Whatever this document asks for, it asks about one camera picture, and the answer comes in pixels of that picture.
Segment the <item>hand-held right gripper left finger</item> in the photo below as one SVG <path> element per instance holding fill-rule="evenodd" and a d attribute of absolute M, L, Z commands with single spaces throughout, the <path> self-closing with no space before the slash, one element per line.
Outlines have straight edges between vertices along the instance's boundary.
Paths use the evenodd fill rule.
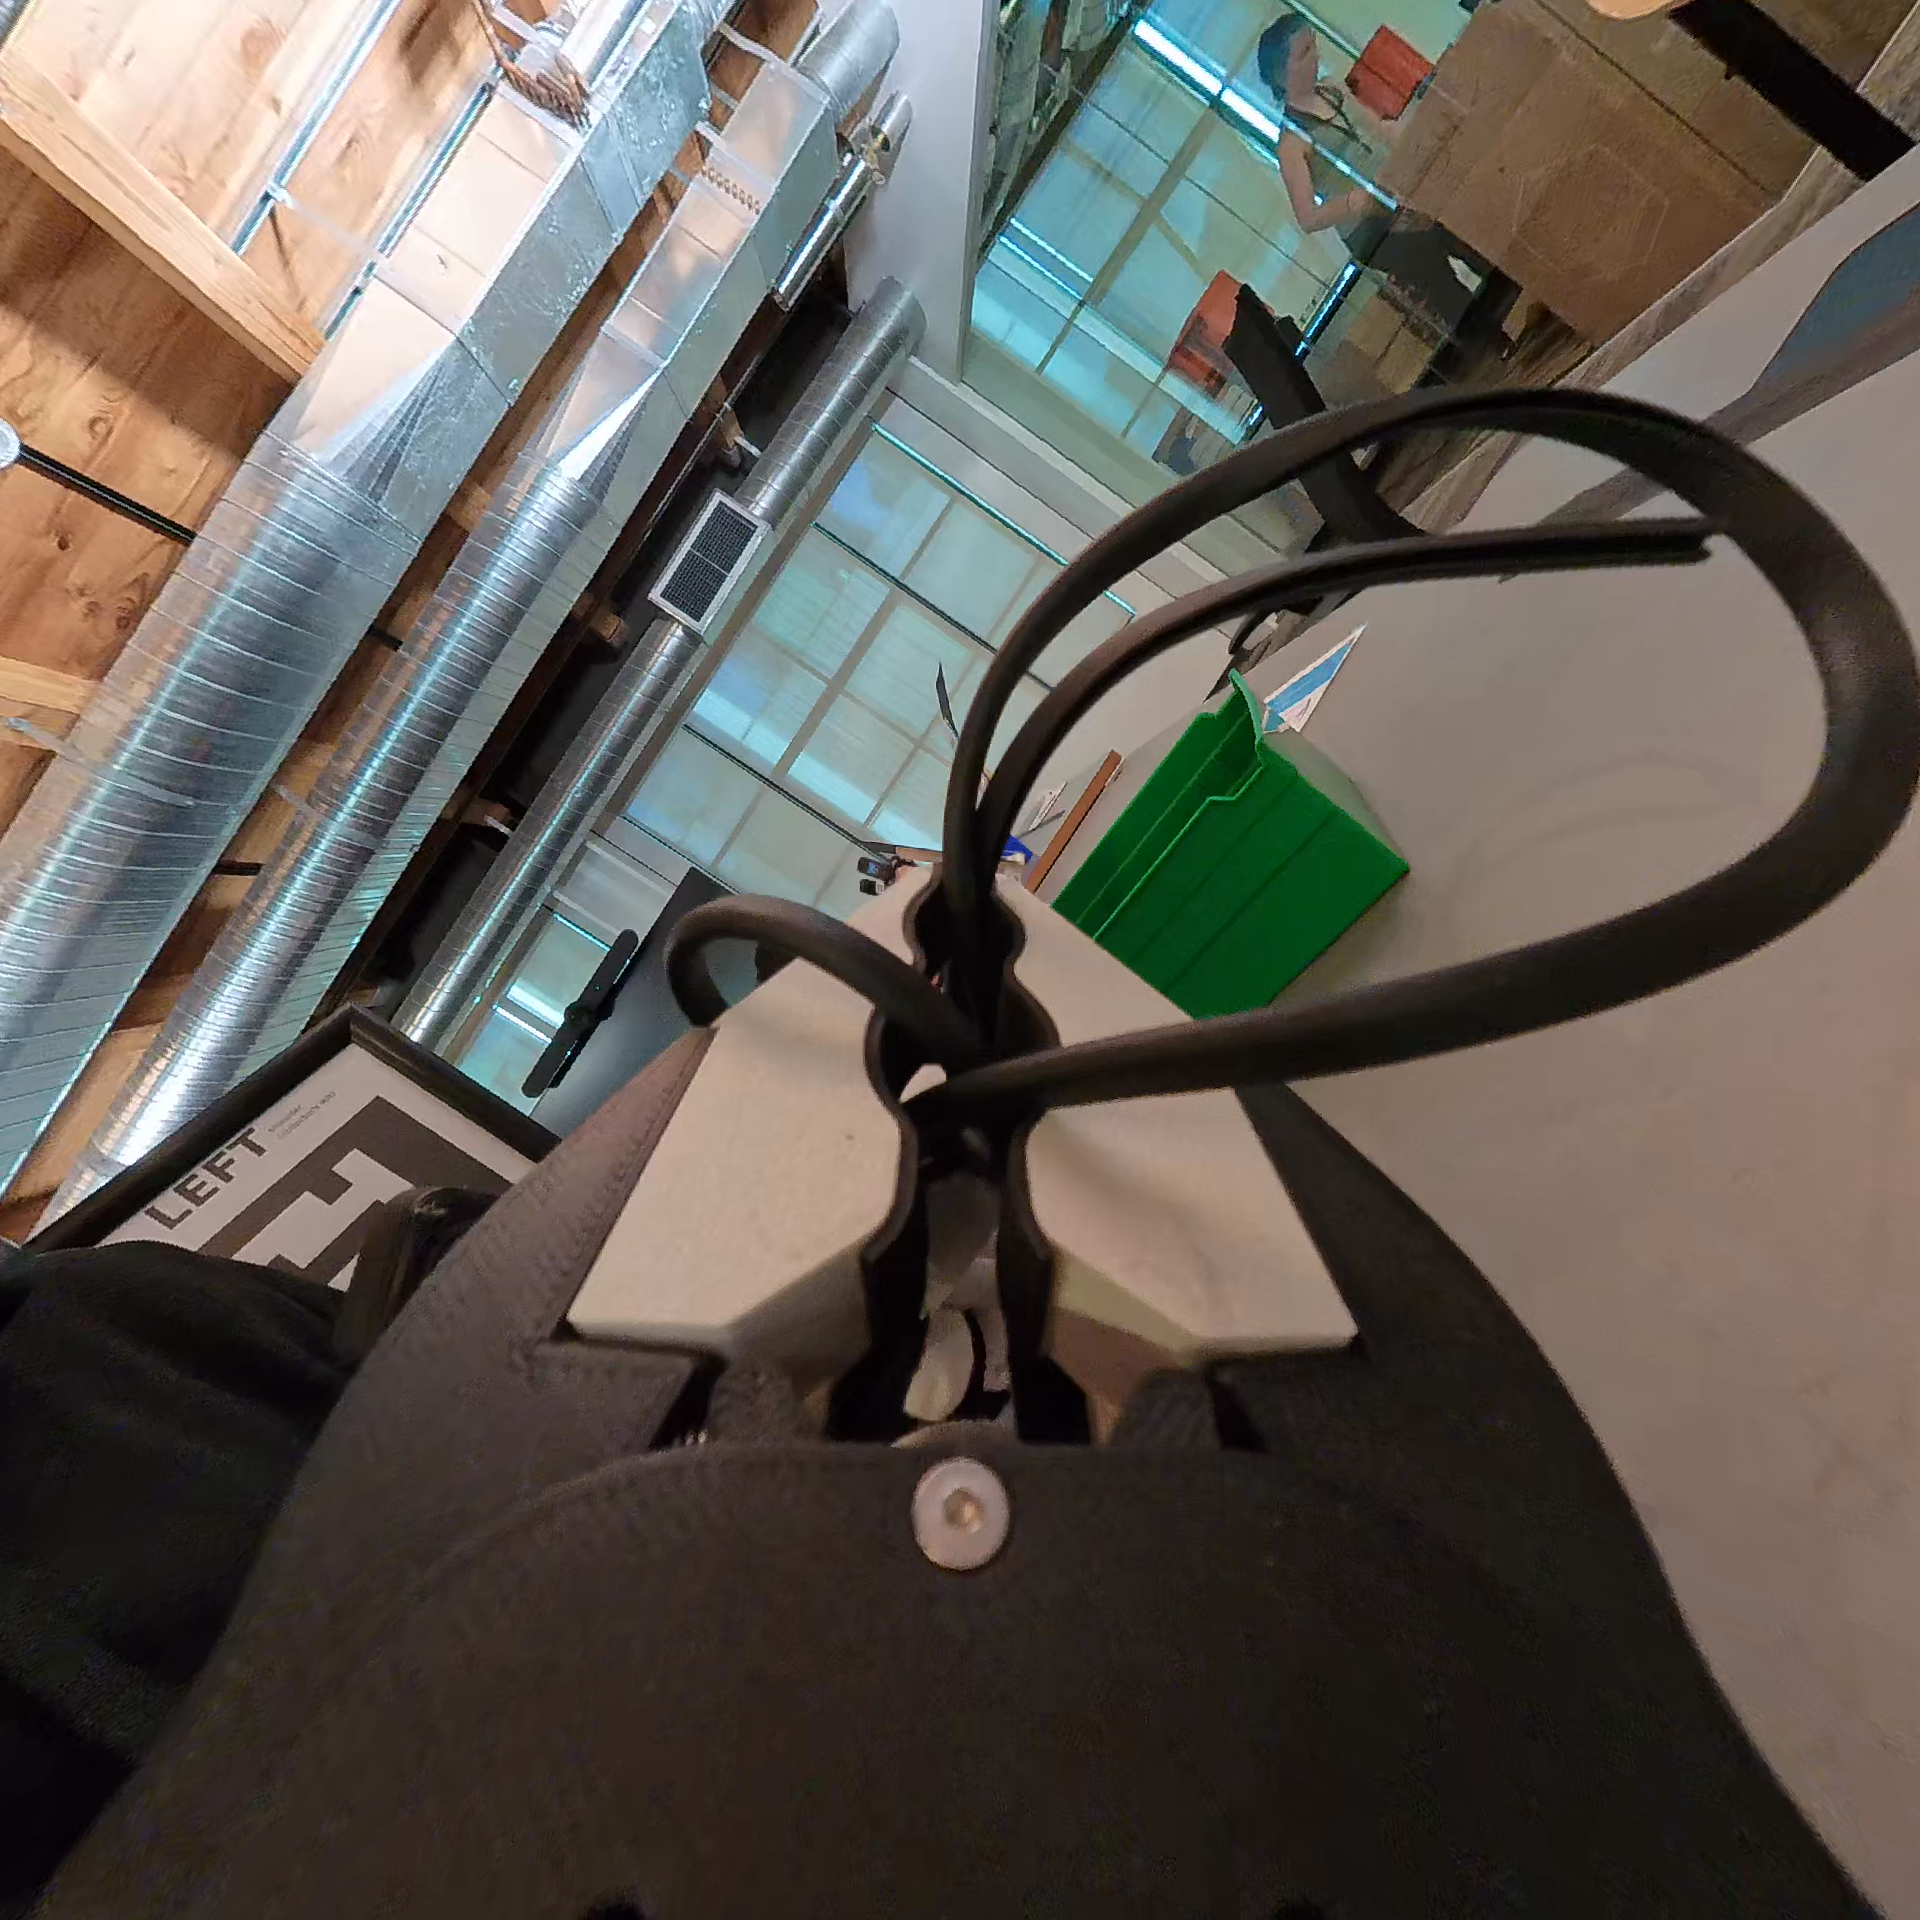
<path fill-rule="evenodd" d="M 698 1022 L 698 1061 L 567 1332 L 759 1366 L 826 1393 L 847 1434 L 901 1424 L 927 1344 L 927 1233 L 887 1069 L 916 1069 L 934 1044 L 826 963 L 862 935 L 924 986 L 930 894 L 927 876 L 901 876 L 845 924 L 724 895 L 674 927 L 666 982 Z"/>

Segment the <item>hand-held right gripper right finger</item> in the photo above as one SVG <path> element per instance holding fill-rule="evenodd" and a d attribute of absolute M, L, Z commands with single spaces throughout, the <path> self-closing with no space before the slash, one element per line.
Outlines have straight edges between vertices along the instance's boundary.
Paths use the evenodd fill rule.
<path fill-rule="evenodd" d="M 1347 1348 L 1356 1320 L 1235 1091 L 989 1120 L 1013 1424 L 1083 1441 L 1164 1372 Z"/>

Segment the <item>green plastic bin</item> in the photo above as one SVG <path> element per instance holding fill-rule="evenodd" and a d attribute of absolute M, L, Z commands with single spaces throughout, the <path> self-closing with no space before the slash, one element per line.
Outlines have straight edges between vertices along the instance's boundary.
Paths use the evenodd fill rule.
<path fill-rule="evenodd" d="M 1271 1003 L 1409 874 L 1331 757 L 1227 686 L 1052 902 L 1195 1019 Z"/>

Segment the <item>black TV screen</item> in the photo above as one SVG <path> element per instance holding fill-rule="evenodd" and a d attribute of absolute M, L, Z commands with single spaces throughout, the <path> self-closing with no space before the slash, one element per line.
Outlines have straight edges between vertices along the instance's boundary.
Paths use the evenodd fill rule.
<path fill-rule="evenodd" d="M 701 868 L 688 868 L 676 882 L 650 927 L 638 935 L 636 955 L 598 1025 L 564 1077 L 540 1098 L 538 1117 L 551 1133 L 571 1133 L 691 1030 L 668 986 L 666 946 L 688 912 L 730 895 L 732 888 Z"/>

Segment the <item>black white marker board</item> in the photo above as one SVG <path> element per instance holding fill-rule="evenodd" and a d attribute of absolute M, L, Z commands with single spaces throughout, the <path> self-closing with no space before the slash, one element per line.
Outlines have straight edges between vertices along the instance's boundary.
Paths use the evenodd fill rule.
<path fill-rule="evenodd" d="M 371 1213 L 412 1188 L 495 1197 L 557 1138 L 347 1007 L 69 1208 L 24 1254 L 151 1242 L 342 1287 Z"/>

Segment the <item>printed paper sheet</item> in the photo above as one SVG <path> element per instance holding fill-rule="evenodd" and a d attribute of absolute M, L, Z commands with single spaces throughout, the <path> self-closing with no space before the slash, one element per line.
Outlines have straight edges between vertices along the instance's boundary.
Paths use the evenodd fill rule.
<path fill-rule="evenodd" d="M 1356 623 L 1352 631 L 1341 636 L 1318 658 L 1310 659 L 1307 666 L 1282 681 L 1277 689 L 1261 697 L 1261 736 L 1271 736 L 1285 730 L 1301 731 L 1306 727 L 1307 717 L 1311 717 L 1341 664 L 1350 658 L 1356 641 L 1366 634 L 1366 627 L 1368 622 Z"/>

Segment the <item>white vent grille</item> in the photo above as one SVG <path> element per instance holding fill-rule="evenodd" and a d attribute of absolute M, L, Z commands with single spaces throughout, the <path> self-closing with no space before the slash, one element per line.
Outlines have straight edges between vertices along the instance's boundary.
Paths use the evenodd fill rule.
<path fill-rule="evenodd" d="M 768 520 L 732 492 L 707 492 L 654 577 L 648 602 L 690 631 L 706 634 L 770 534 Z"/>

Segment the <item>black office chair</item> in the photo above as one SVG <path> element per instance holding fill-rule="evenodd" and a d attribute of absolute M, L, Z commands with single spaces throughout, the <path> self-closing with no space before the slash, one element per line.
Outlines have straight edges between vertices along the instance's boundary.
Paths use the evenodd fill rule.
<path fill-rule="evenodd" d="M 1240 289 L 1224 352 L 1258 400 L 1264 421 L 1275 429 L 1301 424 L 1330 409 L 1303 364 L 1303 345 L 1303 336 L 1293 320 L 1274 316 L 1251 289 Z M 1319 521 L 1306 542 L 1310 555 L 1356 544 L 1419 538 L 1421 534 L 1412 520 L 1386 502 L 1374 477 L 1357 465 L 1352 452 L 1341 452 L 1307 467 L 1299 476 L 1299 485 Z M 1295 617 L 1306 625 L 1338 609 L 1352 595 L 1352 587 L 1336 587 L 1319 598 L 1295 598 L 1258 607 L 1235 630 L 1227 664 L 1246 670 L 1279 647 L 1283 638 L 1267 636 L 1267 627 L 1275 620 Z"/>

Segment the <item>cardboard box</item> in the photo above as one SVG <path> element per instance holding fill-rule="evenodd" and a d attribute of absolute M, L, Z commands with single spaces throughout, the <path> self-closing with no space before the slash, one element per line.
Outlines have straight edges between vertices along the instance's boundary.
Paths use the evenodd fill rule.
<path fill-rule="evenodd" d="M 1386 191 L 1601 345 L 1795 181 L 1812 140 L 1666 15 L 1477 6 L 1401 113 Z"/>

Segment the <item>silver spiral ventilation duct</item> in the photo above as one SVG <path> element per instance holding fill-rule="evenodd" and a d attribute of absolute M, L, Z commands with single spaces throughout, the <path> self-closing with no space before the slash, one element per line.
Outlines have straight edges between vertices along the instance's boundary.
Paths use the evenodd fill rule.
<path fill-rule="evenodd" d="M 393 1027 L 432 1052 L 445 1052 L 468 1009 L 511 955 L 543 898 L 580 852 L 611 800 L 669 736 L 688 689 L 722 656 L 739 605 L 781 546 L 806 524 L 806 508 L 837 476 L 849 445 L 884 401 L 892 376 L 918 347 L 926 326 L 918 296 L 896 276 L 876 282 L 819 367 L 779 421 L 754 467 L 732 492 L 711 492 L 704 520 L 661 563 L 650 602 L 656 617 L 627 649 L 556 770 L 462 906 L 439 946 L 395 1007 Z M 696 536 L 718 514 L 750 527 L 728 582 L 699 620 L 666 593 Z"/>
<path fill-rule="evenodd" d="M 678 441 L 661 386 L 521 448 L 39 1215 L 294 1044 Z"/>
<path fill-rule="evenodd" d="M 4 833 L 4 1179 L 77 1084 L 460 480 L 248 458 Z"/>

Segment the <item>rectangular metal duct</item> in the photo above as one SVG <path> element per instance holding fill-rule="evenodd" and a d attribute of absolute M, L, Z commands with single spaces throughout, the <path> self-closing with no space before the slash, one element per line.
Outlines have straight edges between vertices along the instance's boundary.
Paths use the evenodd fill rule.
<path fill-rule="evenodd" d="M 733 3 L 571 3 L 545 47 L 581 119 L 499 87 L 248 463 L 429 521 L 475 463 L 616 246 L 707 122 L 707 42 Z"/>

